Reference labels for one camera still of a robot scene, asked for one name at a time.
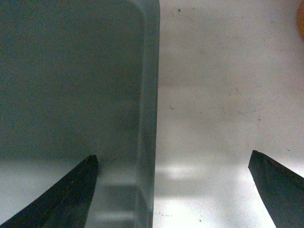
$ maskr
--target orange object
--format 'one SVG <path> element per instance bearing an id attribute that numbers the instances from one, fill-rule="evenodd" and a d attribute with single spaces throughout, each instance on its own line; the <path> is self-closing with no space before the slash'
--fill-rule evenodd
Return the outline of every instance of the orange object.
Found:
<path id="1" fill-rule="evenodd" d="M 297 26 L 301 37 L 304 40 L 304 0 L 301 2 L 297 12 Z"/>

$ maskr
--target white surface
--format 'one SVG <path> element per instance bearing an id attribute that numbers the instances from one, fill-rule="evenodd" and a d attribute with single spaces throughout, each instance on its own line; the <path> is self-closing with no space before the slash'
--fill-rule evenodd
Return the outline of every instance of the white surface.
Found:
<path id="1" fill-rule="evenodd" d="M 154 228 L 275 227 L 247 167 L 304 176 L 299 4 L 161 0 Z"/>

